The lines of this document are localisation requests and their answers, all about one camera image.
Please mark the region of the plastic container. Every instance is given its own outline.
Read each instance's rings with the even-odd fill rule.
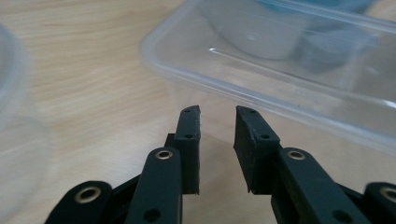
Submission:
[[[203,132],[231,144],[234,106],[251,106],[337,181],[395,183],[396,23],[376,18],[382,1],[326,2],[186,1],[145,37],[143,61],[178,108],[201,106]]]
[[[28,60],[0,24],[0,222],[32,195],[49,157],[49,136],[28,98]]]

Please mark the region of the light wood surface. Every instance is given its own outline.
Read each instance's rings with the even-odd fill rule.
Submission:
[[[140,174],[148,153],[175,130],[178,111],[166,83],[144,68],[138,47],[144,35],[181,3],[0,2],[0,22],[29,50],[34,65],[30,92],[52,142],[40,185],[7,224],[43,223],[63,195],[81,182],[103,180],[116,187]],[[299,126],[288,125],[276,123],[278,130],[285,128],[282,136],[290,139],[290,146],[306,146],[308,141],[311,147],[344,146],[317,133],[292,133]],[[185,197],[185,223],[274,223],[269,198],[246,193],[232,145],[220,139],[203,135],[202,194]],[[329,156],[316,155],[320,161]],[[362,156],[358,165],[349,167],[351,171],[358,172],[365,164],[374,167],[352,179],[364,181],[372,179],[367,174],[385,173],[377,178],[395,181],[390,174],[394,159],[380,153]],[[347,166],[351,161],[340,162]],[[331,163],[327,168],[331,174],[343,172]]]

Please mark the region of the screw hole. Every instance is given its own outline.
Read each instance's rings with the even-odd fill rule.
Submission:
[[[155,157],[157,157],[160,160],[168,160],[172,156],[173,156],[173,153],[168,150],[162,150],[162,151],[157,152],[157,154],[155,154]]]
[[[87,187],[76,194],[75,201],[77,203],[90,203],[98,198],[100,194],[101,190],[98,187]]]
[[[305,160],[305,155],[298,151],[289,151],[288,156],[297,161]]]
[[[353,221],[352,217],[348,213],[341,210],[333,211],[332,216],[341,223],[352,223]]]
[[[396,203],[396,189],[382,187],[379,191],[386,199],[390,200],[393,203]]]
[[[160,217],[161,212],[158,209],[150,209],[145,212],[145,215],[143,215],[143,219],[145,219],[147,222],[155,222]]]

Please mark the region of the metal ring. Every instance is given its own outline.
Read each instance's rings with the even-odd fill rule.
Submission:
[[[76,194],[75,201],[77,203],[90,203],[97,199],[101,192],[102,191],[96,186],[84,188]]]
[[[299,151],[289,151],[288,156],[297,161],[305,160],[305,155]]]
[[[379,192],[384,196],[386,199],[390,200],[393,203],[396,203],[396,197],[394,195],[390,195],[391,193],[396,195],[396,189],[392,189],[389,187],[382,187]]]
[[[155,157],[157,157],[160,160],[168,160],[173,156],[173,153],[169,150],[161,150],[155,154]]]

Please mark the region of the tabletop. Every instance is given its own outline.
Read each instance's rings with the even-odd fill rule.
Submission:
[[[143,66],[139,43],[181,3],[0,2],[0,22],[29,52],[30,97],[51,139],[40,184],[5,223],[43,223],[75,185],[103,180],[116,187],[139,175],[149,152],[163,146],[166,135],[176,129],[179,108],[166,82]],[[237,158],[232,153],[222,154],[232,146],[210,136],[203,139],[202,147],[217,150],[204,150],[201,195],[184,197],[184,222],[275,223],[269,197],[247,194]],[[317,144],[323,140],[333,139],[322,138]],[[302,141],[296,137],[290,144]],[[369,159],[358,160],[360,166],[353,170],[367,162],[391,163],[368,173],[395,180],[389,174],[395,169],[393,159],[379,152],[366,152],[365,156]],[[356,178],[366,177],[367,172]]]

